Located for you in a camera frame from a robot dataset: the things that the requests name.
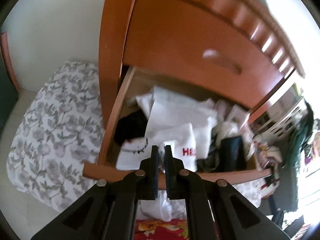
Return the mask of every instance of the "floral bedsheet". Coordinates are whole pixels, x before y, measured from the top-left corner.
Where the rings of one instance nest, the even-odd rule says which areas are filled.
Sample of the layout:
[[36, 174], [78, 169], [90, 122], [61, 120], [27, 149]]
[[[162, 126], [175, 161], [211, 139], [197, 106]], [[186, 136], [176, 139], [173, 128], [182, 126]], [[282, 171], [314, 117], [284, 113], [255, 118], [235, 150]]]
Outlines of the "floral bedsheet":
[[104, 136], [97, 66], [66, 62], [38, 92], [7, 160], [10, 181], [58, 212], [95, 184], [82, 176]]

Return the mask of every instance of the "black embroidered pattern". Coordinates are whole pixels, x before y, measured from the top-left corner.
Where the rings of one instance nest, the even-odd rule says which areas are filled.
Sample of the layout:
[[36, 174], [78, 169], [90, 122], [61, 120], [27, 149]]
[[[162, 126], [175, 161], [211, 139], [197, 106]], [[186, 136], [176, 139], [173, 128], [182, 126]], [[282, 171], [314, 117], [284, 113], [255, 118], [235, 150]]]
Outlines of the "black embroidered pattern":
[[146, 138], [146, 144], [140, 149], [140, 150], [128, 150], [128, 149], [122, 149], [122, 152], [127, 152], [127, 153], [133, 153], [133, 154], [139, 154], [139, 153], [143, 153], [144, 150], [147, 148], [148, 146], [148, 138]]

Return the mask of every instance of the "drawer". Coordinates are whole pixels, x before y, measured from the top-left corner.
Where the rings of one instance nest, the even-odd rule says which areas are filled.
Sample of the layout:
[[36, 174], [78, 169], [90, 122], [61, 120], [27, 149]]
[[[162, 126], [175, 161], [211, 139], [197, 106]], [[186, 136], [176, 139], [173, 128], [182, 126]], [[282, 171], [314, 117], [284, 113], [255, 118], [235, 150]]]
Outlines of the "drawer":
[[248, 109], [283, 78], [241, 31], [186, 0], [136, 0], [123, 62], [202, 86]]
[[[108, 182], [119, 181], [130, 171], [118, 171], [115, 163], [120, 150], [119, 145], [113, 141], [115, 129], [119, 118], [138, 110], [137, 106], [127, 106], [126, 101], [135, 95], [148, 92], [154, 85], [173, 90], [193, 97], [197, 100], [212, 98], [217, 101], [220, 95], [206, 90], [202, 87], [192, 85], [172, 77], [150, 72], [143, 68], [130, 67], [119, 90], [115, 104], [106, 127], [105, 136], [101, 145], [97, 164], [85, 163], [84, 176], [92, 179], [105, 179]], [[223, 173], [199, 173], [203, 179], [216, 181], [225, 179], [230, 184], [238, 184], [253, 179], [269, 176], [270, 170], [258, 171], [256, 168], [255, 156], [247, 163], [248, 170]], [[165, 189], [165, 176], [159, 174], [159, 189]]]

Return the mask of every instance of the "white wall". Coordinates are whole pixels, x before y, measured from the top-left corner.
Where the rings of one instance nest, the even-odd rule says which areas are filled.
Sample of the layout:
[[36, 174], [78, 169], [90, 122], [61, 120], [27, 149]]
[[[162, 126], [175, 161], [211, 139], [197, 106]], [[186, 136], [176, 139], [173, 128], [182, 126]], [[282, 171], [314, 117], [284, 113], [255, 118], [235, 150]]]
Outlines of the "white wall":
[[269, 10], [286, 32], [306, 71], [304, 96], [320, 117], [320, 29], [301, 0], [267, 0]]
[[23, 89], [38, 91], [69, 59], [98, 62], [104, 0], [19, 0], [8, 32], [14, 71]]

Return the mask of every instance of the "metal screw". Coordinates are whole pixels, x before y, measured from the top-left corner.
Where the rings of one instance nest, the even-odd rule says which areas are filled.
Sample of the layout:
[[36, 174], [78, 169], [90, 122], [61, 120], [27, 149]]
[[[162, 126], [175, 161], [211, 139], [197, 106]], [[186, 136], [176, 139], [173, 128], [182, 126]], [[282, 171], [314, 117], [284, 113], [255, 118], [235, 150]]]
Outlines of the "metal screw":
[[228, 182], [227, 182], [226, 180], [224, 180], [224, 179], [218, 179], [218, 180], [217, 180], [217, 184], [218, 184], [220, 187], [225, 187], [225, 186], [228, 184]]
[[107, 185], [107, 181], [105, 179], [99, 179], [97, 181], [97, 186], [98, 187], [104, 187], [105, 185]]
[[189, 175], [189, 171], [186, 170], [186, 169], [182, 169], [182, 170], [179, 171], [179, 174], [181, 176], [188, 176]]
[[144, 170], [137, 170], [134, 174], [136, 174], [138, 177], [144, 176], [146, 173]]

